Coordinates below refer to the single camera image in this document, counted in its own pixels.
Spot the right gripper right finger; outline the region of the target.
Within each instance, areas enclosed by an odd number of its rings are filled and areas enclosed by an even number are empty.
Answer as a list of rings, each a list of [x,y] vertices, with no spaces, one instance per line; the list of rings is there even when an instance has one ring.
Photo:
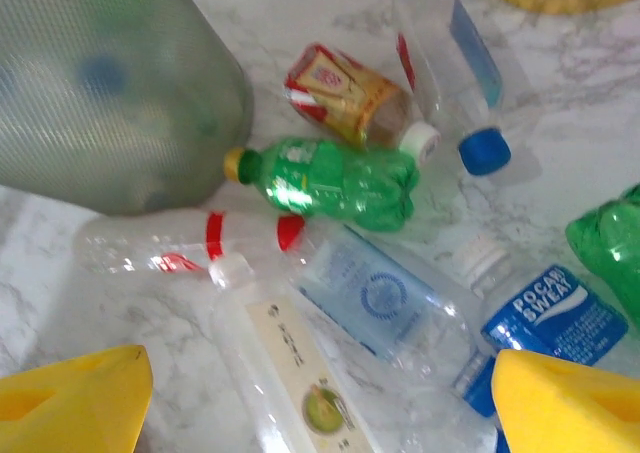
[[[512,452],[637,452],[639,380],[525,350],[503,350],[491,380]]]

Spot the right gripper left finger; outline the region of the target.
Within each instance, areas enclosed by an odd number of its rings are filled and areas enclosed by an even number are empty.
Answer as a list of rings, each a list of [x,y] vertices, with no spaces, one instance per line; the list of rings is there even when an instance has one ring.
[[[123,345],[1,379],[3,452],[132,452],[151,403],[142,345]]]

